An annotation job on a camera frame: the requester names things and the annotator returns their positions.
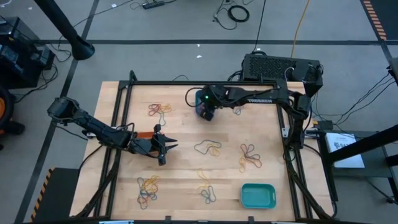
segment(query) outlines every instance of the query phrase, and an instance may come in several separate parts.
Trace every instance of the black stand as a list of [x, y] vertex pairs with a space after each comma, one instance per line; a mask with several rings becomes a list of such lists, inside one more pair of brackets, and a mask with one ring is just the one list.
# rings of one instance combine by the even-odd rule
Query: black stand
[[35, 2], [51, 20], [54, 26], [69, 41], [72, 47], [73, 58], [76, 60], [85, 60], [94, 54], [94, 47], [77, 34], [76, 30], [54, 0], [35, 0]]
[[[398, 165], [398, 155], [387, 156], [384, 145], [398, 140], [398, 125], [370, 135], [369, 137], [357, 139], [358, 141], [343, 147], [337, 151], [328, 153], [323, 150], [323, 155], [329, 171], [341, 176], [361, 176], [361, 177], [386, 177], [394, 198], [398, 201], [398, 185], [392, 170], [392, 166]], [[354, 133], [358, 136], [369, 134], [365, 132]], [[337, 169], [332, 168], [333, 163], [349, 157], [361, 155], [365, 168], [363, 169]]]

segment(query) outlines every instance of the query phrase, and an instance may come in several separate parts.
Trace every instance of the rubber band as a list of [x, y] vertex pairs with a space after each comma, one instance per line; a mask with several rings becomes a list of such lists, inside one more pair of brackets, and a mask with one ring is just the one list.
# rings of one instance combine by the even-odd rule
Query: rubber band
[[[201, 150], [199, 150], [198, 146], [202, 145], [204, 142], [210, 142], [210, 143], [206, 145], [206, 151], [202, 152]], [[222, 147], [221, 142], [205, 139], [201, 143], [194, 145], [193, 149], [200, 152], [203, 155], [206, 155], [207, 152], [209, 152], [210, 155], [212, 156], [219, 156], [220, 151], [218, 149], [220, 149], [221, 147]]]
[[243, 155], [239, 159], [239, 171], [244, 172], [246, 170], [246, 162], [250, 162], [254, 164], [257, 168], [262, 167], [262, 162], [260, 160], [261, 156], [259, 154], [249, 155], [249, 152], [254, 151], [254, 145], [250, 144], [247, 146], [246, 144], [241, 145], [241, 150]]
[[206, 184], [205, 184], [205, 185], [202, 185], [202, 186], [200, 186], [200, 187], [198, 187], [198, 189], [207, 188], [208, 186], [210, 186], [210, 181], [209, 181], [209, 179], [206, 177], [205, 173], [203, 172], [203, 169], [202, 169], [202, 168], [199, 168], [197, 173], [198, 173], [198, 176], [199, 176], [201, 179], [203, 179], [203, 180], [206, 181]]
[[206, 177], [205, 173], [203, 172], [202, 168], [198, 169], [198, 176], [203, 179], [204, 181], [206, 181], [206, 183], [200, 187], [198, 187], [198, 189], [202, 189], [204, 188], [201, 192], [200, 195], [203, 196], [205, 198], [205, 203], [206, 204], [210, 204], [211, 202], [215, 202], [217, 200], [216, 195], [214, 194], [214, 188], [213, 186], [210, 185], [210, 181], [209, 179]]
[[146, 209], [150, 200], [157, 199], [157, 191], [159, 190], [157, 183], [160, 177], [153, 175], [150, 179], [144, 180], [142, 177], [137, 178], [139, 186], [139, 195], [137, 202], [140, 204], [141, 209]]
[[243, 106], [237, 106], [235, 108], [232, 109], [232, 113], [236, 114], [236, 115], [241, 115], [243, 110]]
[[164, 119], [164, 114], [165, 113], [169, 113], [172, 111], [172, 107], [170, 104], [167, 105], [161, 105], [160, 103], [153, 103], [151, 105], [148, 106], [148, 115], [149, 116], [153, 116], [155, 114], [159, 114], [160, 118], [159, 118], [159, 124], [161, 126], [165, 126], [166, 125], [166, 120]]
[[208, 186], [208, 189], [203, 189], [200, 192], [200, 195], [202, 195], [205, 198], [205, 203], [206, 204], [210, 204], [211, 202], [216, 202], [217, 198], [216, 198], [216, 194], [214, 194], [214, 188], [213, 186]]

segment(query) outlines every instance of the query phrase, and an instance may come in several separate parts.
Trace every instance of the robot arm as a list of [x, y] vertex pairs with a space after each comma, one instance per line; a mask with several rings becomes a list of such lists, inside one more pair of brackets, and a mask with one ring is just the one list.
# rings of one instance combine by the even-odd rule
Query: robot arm
[[206, 85], [199, 91], [198, 100], [201, 104], [199, 115], [210, 121], [215, 109], [234, 108], [246, 103], [275, 103], [280, 105], [288, 115], [293, 117], [293, 127], [289, 129], [288, 146], [295, 149], [303, 148], [303, 122], [308, 118], [310, 98], [299, 92], [285, 88], [273, 88], [264, 91], [247, 91], [240, 87], [223, 85]]
[[[165, 155], [167, 151], [177, 146], [165, 146], [165, 143], [176, 142], [177, 140], [161, 134], [159, 124], [155, 125], [153, 133], [146, 134], [135, 133], [134, 124], [132, 131], [128, 131], [127, 126], [113, 129], [89, 115], [85, 110], [80, 109], [76, 100], [67, 97], [56, 98], [47, 113], [60, 124], [75, 123], [81, 126], [86, 131], [95, 134], [98, 141], [105, 146], [156, 158], [159, 160], [160, 166], [166, 163]], [[150, 152], [158, 152], [158, 155], [154, 156]]]

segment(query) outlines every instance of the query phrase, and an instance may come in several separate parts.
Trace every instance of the wooden tabletop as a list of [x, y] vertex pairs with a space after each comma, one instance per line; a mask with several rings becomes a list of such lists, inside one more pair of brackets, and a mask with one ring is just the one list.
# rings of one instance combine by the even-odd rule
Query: wooden tabletop
[[[110, 124], [116, 99], [118, 82], [103, 82], [99, 94], [95, 118]], [[113, 219], [163, 220], [170, 215], [172, 220], [248, 220], [256, 221], [294, 220], [288, 174], [282, 158], [283, 147], [276, 106], [246, 104], [238, 116], [232, 109], [216, 110], [211, 122], [199, 118], [194, 108], [185, 104], [184, 96], [192, 86], [133, 86], [127, 123], [134, 122], [135, 131], [153, 131], [159, 116], [149, 116], [148, 106], [152, 103], [170, 104], [172, 112], [165, 114], [167, 124], [162, 127], [166, 136], [178, 140], [178, 146], [166, 155], [167, 163], [159, 166], [157, 159], [122, 152], [116, 193], [113, 203]], [[288, 83], [293, 91], [304, 92], [302, 83]], [[267, 86], [244, 86], [247, 90], [266, 90]], [[123, 111], [122, 97], [118, 124]], [[194, 103], [195, 91], [188, 95], [188, 102]], [[203, 155], [193, 146], [204, 139], [222, 143], [219, 156]], [[255, 145], [254, 153], [261, 156], [262, 167], [246, 165], [246, 171], [239, 171], [241, 144]], [[305, 143], [318, 149], [315, 140]], [[85, 156], [98, 147], [96, 139], [89, 140]], [[70, 215], [77, 214], [90, 200], [101, 175], [105, 148], [97, 152], [83, 166], [76, 187]], [[306, 148], [301, 150], [303, 167], [309, 191], [330, 215], [333, 209], [318, 155]], [[199, 186], [204, 185], [197, 171], [203, 169], [214, 188], [216, 202], [206, 204], [200, 195]], [[149, 179], [158, 175], [157, 200], [150, 201], [145, 210], [137, 203], [139, 185], [137, 178]], [[246, 209], [241, 205], [241, 187], [245, 183], [267, 183], [276, 189], [277, 205], [274, 209]], [[305, 217], [302, 194], [297, 188], [300, 213]], [[104, 214], [108, 191], [104, 193], [101, 214]]]

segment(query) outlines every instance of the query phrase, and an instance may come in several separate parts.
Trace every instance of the teal plastic container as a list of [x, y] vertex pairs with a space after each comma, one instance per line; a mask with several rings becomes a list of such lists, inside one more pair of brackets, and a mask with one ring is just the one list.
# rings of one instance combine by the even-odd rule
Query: teal plastic container
[[271, 184], [244, 184], [241, 203], [245, 208], [275, 208], [275, 188]]

